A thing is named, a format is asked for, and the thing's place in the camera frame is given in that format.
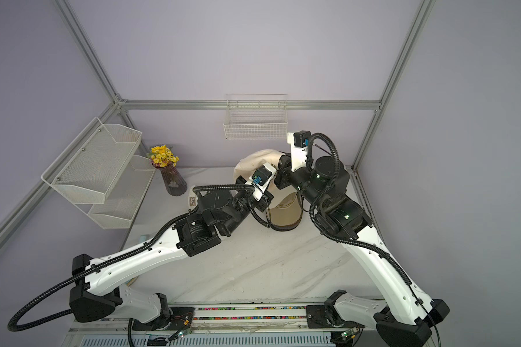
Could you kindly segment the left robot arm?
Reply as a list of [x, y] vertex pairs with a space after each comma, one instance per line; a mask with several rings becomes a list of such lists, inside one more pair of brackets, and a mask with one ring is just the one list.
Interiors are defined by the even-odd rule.
[[152, 238], [110, 256], [81, 254], [72, 272], [79, 278], [69, 295], [77, 322], [128, 318], [142, 330], [163, 330], [182, 324], [193, 309], [173, 311], [166, 295], [134, 291], [127, 282], [167, 263], [205, 252], [229, 237], [250, 215], [265, 211], [270, 192], [251, 184], [194, 187], [196, 206], [161, 227]]

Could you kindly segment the cream Colorado baseball cap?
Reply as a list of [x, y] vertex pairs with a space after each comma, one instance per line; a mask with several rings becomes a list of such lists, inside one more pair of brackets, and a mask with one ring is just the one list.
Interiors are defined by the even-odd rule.
[[278, 169], [279, 160], [283, 156], [284, 153], [278, 150], [259, 150], [253, 154], [242, 159], [237, 166], [234, 168], [233, 172], [233, 180], [237, 181], [237, 179], [241, 176], [243, 179], [249, 179], [251, 175], [265, 163], [271, 164], [273, 167]]

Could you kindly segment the yellow flower bouquet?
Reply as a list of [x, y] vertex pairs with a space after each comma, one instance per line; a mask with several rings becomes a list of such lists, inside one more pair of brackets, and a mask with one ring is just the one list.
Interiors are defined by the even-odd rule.
[[172, 150], [166, 145], [152, 147], [147, 153], [147, 158], [156, 169], [176, 166], [179, 163], [179, 157], [175, 156]]

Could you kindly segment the white two-tier mesh shelf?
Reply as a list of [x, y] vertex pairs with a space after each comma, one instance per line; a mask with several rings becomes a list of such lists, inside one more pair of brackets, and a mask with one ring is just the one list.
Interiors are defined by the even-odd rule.
[[41, 180], [103, 229], [128, 229], [155, 171], [139, 156], [142, 133], [93, 119]]

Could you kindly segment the white baseball cap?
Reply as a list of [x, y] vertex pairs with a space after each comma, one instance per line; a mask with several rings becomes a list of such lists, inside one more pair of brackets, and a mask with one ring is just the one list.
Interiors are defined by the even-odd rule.
[[195, 185], [192, 185], [188, 189], [188, 209], [190, 211], [194, 210], [198, 206], [198, 198], [195, 192], [193, 191]]

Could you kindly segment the tan dark-brim baseball cap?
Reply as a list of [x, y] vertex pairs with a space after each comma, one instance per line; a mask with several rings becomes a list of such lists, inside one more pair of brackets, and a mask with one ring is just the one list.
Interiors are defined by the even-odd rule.
[[291, 190], [276, 193], [265, 216], [269, 228], [275, 231], [288, 232], [296, 229], [303, 216], [299, 194]]

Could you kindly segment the purple glass vase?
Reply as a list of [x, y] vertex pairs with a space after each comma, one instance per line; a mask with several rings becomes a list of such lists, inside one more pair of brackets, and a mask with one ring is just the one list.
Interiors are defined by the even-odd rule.
[[184, 195], [188, 190], [188, 184], [179, 173], [175, 163], [155, 163], [153, 165], [161, 175], [167, 192], [175, 197]]

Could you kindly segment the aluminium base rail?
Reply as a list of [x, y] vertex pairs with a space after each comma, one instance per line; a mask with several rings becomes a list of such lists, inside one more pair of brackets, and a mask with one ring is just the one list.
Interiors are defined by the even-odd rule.
[[376, 330], [349, 322], [334, 327], [315, 303], [215, 304], [174, 307], [178, 323], [140, 331], [126, 319], [74, 323], [64, 346], [384, 346]]

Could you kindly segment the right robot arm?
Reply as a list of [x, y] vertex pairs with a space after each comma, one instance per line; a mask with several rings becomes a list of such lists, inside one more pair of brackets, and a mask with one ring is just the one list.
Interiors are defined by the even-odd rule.
[[277, 168], [276, 186], [293, 187], [301, 193], [314, 207], [311, 222], [360, 263], [384, 298], [377, 302], [338, 290], [324, 303], [328, 323], [355, 322], [374, 329], [388, 346], [425, 346], [437, 335], [436, 326], [450, 308], [417, 287], [389, 252], [368, 214], [348, 196], [350, 175], [344, 166], [331, 189], [326, 187], [334, 170], [331, 156], [294, 171], [291, 156], [283, 155]]

